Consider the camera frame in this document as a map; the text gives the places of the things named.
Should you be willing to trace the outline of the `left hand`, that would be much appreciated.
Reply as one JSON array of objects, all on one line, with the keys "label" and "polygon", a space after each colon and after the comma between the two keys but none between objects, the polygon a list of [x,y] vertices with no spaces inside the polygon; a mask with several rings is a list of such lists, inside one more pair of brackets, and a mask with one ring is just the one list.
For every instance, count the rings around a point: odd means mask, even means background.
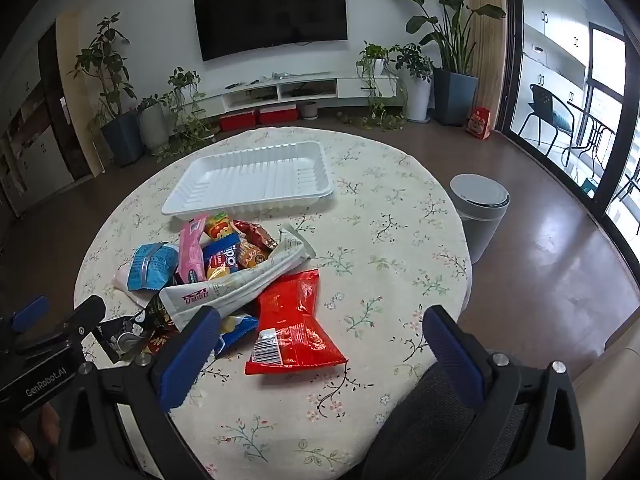
[{"label": "left hand", "polygon": [[58,446],[60,440],[60,416],[48,402],[28,415],[23,426],[11,434],[11,442],[21,459],[31,465],[36,457],[48,455]]}]

